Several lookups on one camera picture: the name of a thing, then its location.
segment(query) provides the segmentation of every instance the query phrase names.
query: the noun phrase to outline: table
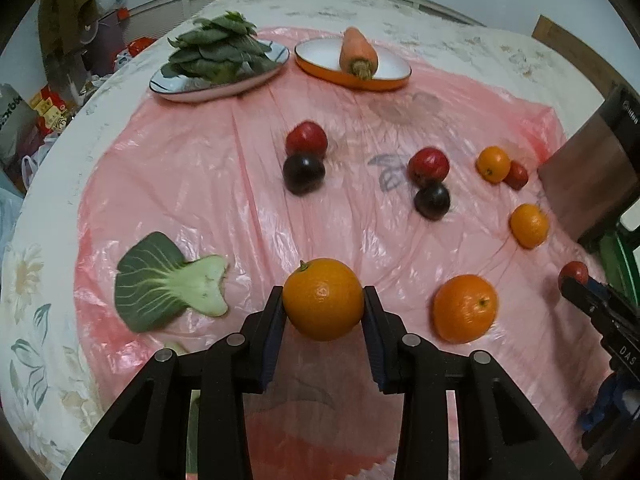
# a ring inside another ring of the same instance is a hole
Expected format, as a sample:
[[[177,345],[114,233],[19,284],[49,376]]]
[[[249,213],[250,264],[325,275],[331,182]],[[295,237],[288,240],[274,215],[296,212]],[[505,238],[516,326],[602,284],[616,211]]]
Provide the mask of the table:
[[[397,43],[427,62],[517,97],[551,105],[568,135],[602,102],[569,62],[537,41],[469,27],[386,0],[217,0],[201,14],[240,10],[258,27],[293,26]],[[170,34],[191,27],[183,23]],[[0,395],[7,419],[52,479],[103,413],[78,344],[74,310],[76,222],[99,157],[126,126],[171,47],[158,41],[119,70],[54,145],[25,199],[2,264]]]

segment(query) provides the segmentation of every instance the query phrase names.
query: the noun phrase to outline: red apple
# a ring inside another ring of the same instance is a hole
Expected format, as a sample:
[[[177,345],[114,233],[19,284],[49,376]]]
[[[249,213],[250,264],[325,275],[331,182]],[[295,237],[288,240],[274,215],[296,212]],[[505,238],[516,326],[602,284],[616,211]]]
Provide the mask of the red apple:
[[[449,159],[438,148],[423,148],[409,160],[407,174],[420,188],[430,180],[442,182],[449,174]]]
[[[516,191],[519,191],[523,187],[525,187],[528,181],[529,173],[527,173],[526,168],[519,162],[512,160],[509,173],[504,179],[504,183],[507,184],[507,186],[515,189]]]
[[[326,134],[319,124],[304,121],[290,131],[285,141],[285,149],[287,156],[308,153],[324,158],[328,144]]]
[[[575,281],[586,285],[589,281],[589,269],[582,262],[569,262],[558,274],[558,288],[562,288],[562,279],[571,276]]]

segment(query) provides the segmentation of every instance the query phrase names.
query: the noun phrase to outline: leafy greens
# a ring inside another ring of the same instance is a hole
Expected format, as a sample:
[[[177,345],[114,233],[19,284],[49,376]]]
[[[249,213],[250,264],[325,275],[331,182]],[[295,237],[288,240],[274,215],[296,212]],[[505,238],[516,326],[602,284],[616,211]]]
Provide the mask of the leafy greens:
[[[133,332],[160,328],[187,307],[222,316],[228,310],[220,291],[225,271],[222,256],[187,262],[166,235],[153,232],[118,263],[116,310]]]
[[[227,84],[274,69],[277,63],[266,56],[271,47],[260,43],[255,25],[240,12],[227,12],[212,20],[196,18],[198,27],[169,39],[177,48],[161,69],[164,77],[201,77]]]

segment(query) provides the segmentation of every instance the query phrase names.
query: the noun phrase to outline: black plum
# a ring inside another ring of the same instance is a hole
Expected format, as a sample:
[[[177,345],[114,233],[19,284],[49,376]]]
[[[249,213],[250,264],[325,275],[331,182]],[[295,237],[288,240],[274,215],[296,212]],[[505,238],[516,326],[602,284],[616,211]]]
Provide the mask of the black plum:
[[[418,213],[431,221],[440,220],[451,206],[449,190],[437,180],[429,180],[416,193],[414,206]]]
[[[309,153],[294,153],[282,165],[284,184],[294,195],[304,195],[320,187],[324,174],[322,160]]]

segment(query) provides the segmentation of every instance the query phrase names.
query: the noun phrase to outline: plastic bag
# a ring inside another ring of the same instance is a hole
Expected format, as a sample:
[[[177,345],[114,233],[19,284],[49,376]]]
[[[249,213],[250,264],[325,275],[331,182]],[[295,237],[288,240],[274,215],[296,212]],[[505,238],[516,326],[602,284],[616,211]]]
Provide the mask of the plastic bag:
[[[22,182],[26,189],[29,189],[29,186],[33,181],[33,177],[56,140],[58,140],[57,133],[54,132],[49,134],[44,138],[44,144],[38,148],[37,152],[33,155],[25,155],[22,158]]]
[[[260,36],[293,48],[320,35],[276,28]],[[290,62],[268,85],[235,98],[141,104],[96,166],[79,211],[78,332],[106,405],[164,344],[208,348],[262,309],[301,259],[329,256],[374,285],[411,332],[447,351],[491,352],[579,459],[575,419],[606,376],[608,357],[588,318],[561,299],[557,278],[575,259],[595,278],[601,271],[551,214],[548,241],[535,251],[519,248],[508,228],[519,203],[548,209],[534,170],[563,141],[558,118],[543,105],[411,63],[409,85],[390,93],[353,92]],[[299,198],[284,190],[281,168],[285,136],[303,120],[325,129],[329,150],[324,185]],[[529,170],[520,192],[476,173],[477,154],[492,144]],[[440,222],[414,211],[404,175],[423,146],[450,158],[452,207]],[[116,265],[155,230],[188,259],[225,256],[225,316],[188,309],[160,331],[126,328],[113,306]],[[493,283],[501,305],[483,338],[452,346],[433,333],[429,304],[439,285],[463,273]],[[379,393],[359,327],[317,343],[288,324],[273,383],[245,397],[245,413],[257,480],[392,477],[402,397]]]

